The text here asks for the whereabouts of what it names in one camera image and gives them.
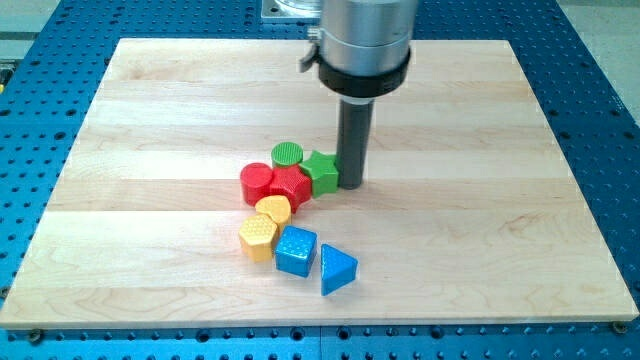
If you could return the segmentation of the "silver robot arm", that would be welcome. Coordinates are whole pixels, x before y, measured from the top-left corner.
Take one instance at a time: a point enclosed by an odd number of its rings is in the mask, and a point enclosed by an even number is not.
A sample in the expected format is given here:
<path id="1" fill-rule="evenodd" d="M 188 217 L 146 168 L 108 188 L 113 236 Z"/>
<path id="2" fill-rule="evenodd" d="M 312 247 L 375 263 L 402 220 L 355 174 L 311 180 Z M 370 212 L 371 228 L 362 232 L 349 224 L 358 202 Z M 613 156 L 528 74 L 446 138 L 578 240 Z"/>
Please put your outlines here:
<path id="1" fill-rule="evenodd" d="M 417 0 L 323 0 L 311 49 L 299 61 L 346 102 L 364 105 L 397 89 L 411 57 Z"/>

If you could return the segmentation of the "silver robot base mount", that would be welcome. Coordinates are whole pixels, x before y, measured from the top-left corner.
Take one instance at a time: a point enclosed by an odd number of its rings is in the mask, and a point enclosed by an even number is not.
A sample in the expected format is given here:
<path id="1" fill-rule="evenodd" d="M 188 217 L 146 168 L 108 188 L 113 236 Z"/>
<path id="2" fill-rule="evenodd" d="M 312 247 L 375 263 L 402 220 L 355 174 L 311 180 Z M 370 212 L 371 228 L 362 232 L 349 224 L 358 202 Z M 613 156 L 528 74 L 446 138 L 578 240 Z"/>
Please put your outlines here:
<path id="1" fill-rule="evenodd" d="M 313 23 L 320 18 L 321 0 L 261 0 L 263 23 Z"/>

